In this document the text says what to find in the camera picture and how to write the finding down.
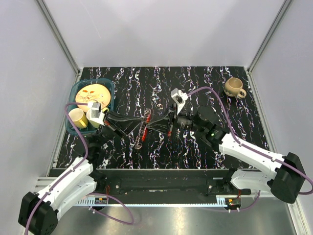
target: black marbled mat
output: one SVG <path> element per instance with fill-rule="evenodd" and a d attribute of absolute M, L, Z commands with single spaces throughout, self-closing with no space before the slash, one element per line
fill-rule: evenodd
<path fill-rule="evenodd" d="M 228 98 L 223 93 L 224 82 L 237 77 L 242 80 L 247 96 Z M 268 149 L 260 117 L 243 67 L 126 67 L 84 68 L 81 79 L 107 78 L 115 84 L 114 110 L 126 116 L 143 116 L 152 108 L 154 117 L 161 115 L 172 103 L 171 90 L 179 88 L 190 92 L 202 86 L 212 87 L 228 111 L 236 134 L 248 142 Z M 185 105 L 195 112 L 200 105 L 211 105 L 225 125 L 217 99 L 207 91 L 192 96 Z M 137 131 L 129 139 L 115 138 L 103 145 L 105 154 L 99 168 L 248 168 L 249 165 L 208 149 L 196 141 L 194 133 L 176 131 L 171 138 L 154 133 L 148 135 L 140 150 L 134 149 Z M 82 155 L 83 145 L 78 137 L 66 132 L 57 168 L 67 168 L 75 157 Z"/>

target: table surface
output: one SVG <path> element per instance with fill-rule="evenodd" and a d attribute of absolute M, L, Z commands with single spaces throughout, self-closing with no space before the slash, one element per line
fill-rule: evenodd
<path fill-rule="evenodd" d="M 252 203 L 243 200 L 243 208 Z M 296 235 L 288 206 L 276 198 L 261 198 L 255 207 L 240 213 L 212 212 L 208 208 L 132 207 L 135 225 L 119 224 L 88 208 L 72 207 L 53 235 Z M 130 221 L 122 207 L 102 210 Z"/>
<path fill-rule="evenodd" d="M 247 96 L 229 98 L 223 85 L 231 77 L 242 80 Z M 235 133 L 240 138 L 268 149 L 267 140 L 253 99 L 244 67 L 114 67 L 84 68 L 83 79 L 107 78 L 114 85 L 114 111 L 126 116 L 143 116 L 145 109 L 153 110 L 153 117 L 161 115 L 173 102 L 171 90 L 185 92 L 202 86 L 212 87 L 221 97 Z M 194 113 L 202 105 L 210 105 L 226 125 L 225 114 L 211 92 L 201 91 L 192 96 L 185 110 Z M 149 134 L 140 150 L 134 141 L 138 131 L 129 138 L 114 138 L 103 145 L 105 154 L 98 168 L 137 169 L 213 169 L 251 167 L 231 156 L 224 156 L 208 149 L 194 137 L 193 132 L 175 131 L 170 138 L 160 133 Z M 76 136 L 65 133 L 56 168 L 67 168 L 84 153 L 83 145 Z"/>

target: yellow mug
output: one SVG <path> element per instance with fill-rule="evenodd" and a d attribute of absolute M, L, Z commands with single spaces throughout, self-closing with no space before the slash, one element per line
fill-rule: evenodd
<path fill-rule="evenodd" d="M 78 128 L 84 129 L 88 126 L 87 117 L 82 109 L 72 109 L 68 115 Z"/>

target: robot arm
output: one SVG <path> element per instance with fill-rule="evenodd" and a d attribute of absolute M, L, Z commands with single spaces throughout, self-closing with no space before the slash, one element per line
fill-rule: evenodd
<path fill-rule="evenodd" d="M 194 131 L 196 138 L 203 141 L 209 148 L 238 158 L 258 169 L 230 170 L 227 183 L 237 189 L 271 191 L 274 196 L 284 202 L 295 202 L 305 179 L 274 160 L 278 159 L 292 165 L 305 174 L 298 156 L 292 153 L 287 156 L 272 153 L 238 137 L 235 137 L 238 140 L 235 141 L 230 131 L 220 126 L 218 116 L 211 107 L 199 107 L 197 113 L 192 116 L 182 111 L 188 99 L 187 94 L 174 89 L 171 96 L 175 101 L 174 105 L 169 107 L 161 117 L 147 123 L 148 130 L 156 130 L 169 136 L 174 128 Z M 38 194 L 29 192 L 22 199 L 19 223 L 24 227 L 31 212 L 35 210 L 35 206 L 39 205 L 30 221 L 29 230 L 33 234 L 51 234 L 60 218 L 76 202 L 94 191 L 104 192 L 106 177 L 95 170 L 100 159 L 101 146 L 114 136 L 121 138 L 128 136 L 143 121 L 140 117 L 123 117 L 111 111 L 103 113 L 98 103 L 89 104 L 89 107 L 92 110 L 92 120 L 100 123 L 101 126 L 90 138 L 88 157 L 79 167 L 73 168 L 82 161 L 82 158 L 76 158 L 71 167 L 51 185 Z M 264 158 L 260 153 L 266 154 L 272 159 Z"/>
<path fill-rule="evenodd" d="M 187 94 L 174 89 L 171 96 L 175 102 L 174 105 L 165 112 L 165 115 L 150 122 L 147 125 L 148 129 L 157 130 L 169 136 L 173 127 L 194 131 L 196 138 L 214 151 L 238 158 L 258 169 L 234 170 L 230 179 L 230 183 L 234 187 L 270 191 L 284 202 L 295 202 L 305 179 L 276 162 L 275 159 L 285 162 L 305 174 L 298 156 L 292 153 L 287 156 L 273 153 L 233 136 L 229 129 L 220 126 L 218 116 L 211 107 L 199 107 L 194 116 L 182 112 L 188 97 Z M 271 159 L 261 156 L 262 153 Z"/>

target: gray wall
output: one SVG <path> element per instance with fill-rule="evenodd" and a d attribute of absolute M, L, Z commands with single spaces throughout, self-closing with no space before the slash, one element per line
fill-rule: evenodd
<path fill-rule="evenodd" d="M 75 75 L 34 0 L 1 0 L 0 228 L 16 235 L 23 195 L 50 162 Z"/>
<path fill-rule="evenodd" d="M 311 178 L 312 69 L 313 1 L 295 0 L 252 74 L 278 151 L 298 154 Z M 306 183 L 302 191 L 310 189 Z M 300 199 L 310 224 L 313 222 L 313 196 Z"/>
<path fill-rule="evenodd" d="M 80 67 L 248 66 L 284 0 L 45 0 Z"/>

